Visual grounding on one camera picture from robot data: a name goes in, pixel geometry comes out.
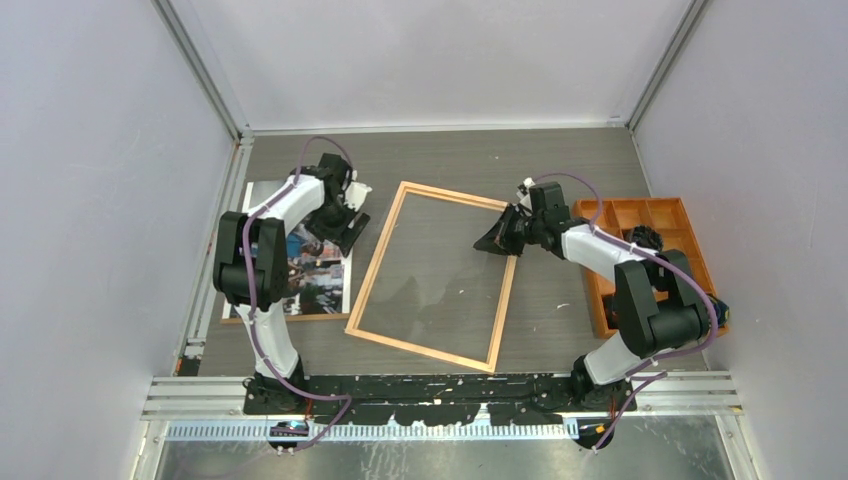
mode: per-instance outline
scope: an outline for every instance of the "white wall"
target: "white wall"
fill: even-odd
[[[125,478],[232,145],[150,2],[0,16],[0,476]]]
[[[731,306],[708,358],[780,479],[844,478],[846,24],[840,0],[713,1],[637,131]]]
[[[687,5],[179,2],[260,130],[623,121]]]

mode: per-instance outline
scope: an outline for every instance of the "orange wooden box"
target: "orange wooden box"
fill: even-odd
[[[597,225],[607,233],[618,238],[624,238],[624,232],[637,225],[647,225],[663,237],[665,250],[680,250],[689,259],[692,274],[698,285],[707,293],[716,295],[715,286],[710,279],[710,273],[695,239],[695,232],[689,224],[689,217],[679,198],[605,198],[603,212],[598,217]],[[598,210],[595,200],[578,200],[574,204],[574,215],[592,218]],[[586,272],[586,285],[589,294],[589,305],[592,308],[592,321],[595,324],[595,334],[601,338],[609,338],[618,331],[609,325],[604,314],[602,297],[615,293],[615,285],[608,282],[595,272]],[[665,300],[668,294],[655,293],[657,300]],[[727,332],[727,325],[719,328],[718,334]]]

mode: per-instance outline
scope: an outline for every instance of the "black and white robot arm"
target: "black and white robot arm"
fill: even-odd
[[[600,348],[574,364],[572,384],[579,397],[593,388],[627,376],[646,359],[677,349],[709,333],[706,306],[686,282],[672,272],[592,231],[585,218],[572,217],[558,183],[519,187],[519,202],[509,205],[497,224],[474,244],[477,250],[498,255],[521,255],[525,244],[582,265],[616,286],[614,303],[618,332]],[[641,248],[691,276],[686,256],[677,250],[657,252]],[[654,291],[668,292],[657,302]]]
[[[283,304],[280,301],[290,294],[288,257],[300,252],[287,252],[286,237],[299,224],[321,241],[337,245],[347,256],[353,243],[369,221],[360,213],[371,188],[356,182],[356,171],[338,155],[324,154],[318,166],[304,167],[295,183],[292,174],[286,183],[266,202],[248,212],[227,212],[218,225],[215,250],[213,284],[223,292],[247,327],[251,336],[250,292],[245,268],[242,230],[247,219],[265,208],[250,227],[257,309],[253,314],[256,332],[262,338],[262,348],[276,370],[291,379],[298,369],[300,357],[291,344],[286,327]],[[266,204],[280,197],[279,201]],[[259,352],[256,356],[257,379],[274,383],[270,371]]]

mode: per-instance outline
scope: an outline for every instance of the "table surface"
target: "table surface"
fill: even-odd
[[[279,180],[297,163],[307,136],[258,137],[247,169],[247,181]],[[359,180],[373,187],[363,207],[371,223],[353,253],[353,297],[359,291],[389,207],[401,181],[514,201],[516,186],[528,176],[567,171],[589,179],[605,197],[647,197],[648,188],[630,134],[622,128],[512,130],[478,132],[360,133],[333,137],[350,152]],[[316,164],[329,144],[314,142],[307,164]],[[563,178],[570,205],[590,196]],[[431,221],[422,218],[422,235]],[[423,268],[431,258],[411,258]],[[584,275],[580,267],[529,246],[518,259],[510,295],[499,372],[566,372],[574,360],[603,340],[592,332]],[[403,305],[394,308],[402,309]],[[307,374],[425,374],[473,372],[454,364],[394,349],[344,333],[345,320],[290,322],[292,342]],[[440,329],[446,344],[474,329]],[[438,341],[431,335],[429,342]],[[253,353],[240,325],[213,319],[200,366],[201,375],[249,375]],[[669,369],[705,369],[700,355],[670,359]]]

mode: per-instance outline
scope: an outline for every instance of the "printed picture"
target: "printed picture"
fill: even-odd
[[[260,204],[282,188],[284,181],[251,182],[245,188],[242,211]],[[283,298],[286,316],[350,312],[350,255],[342,256],[337,246],[322,242],[297,225],[286,238],[289,291]],[[224,301],[223,318],[239,318]]]

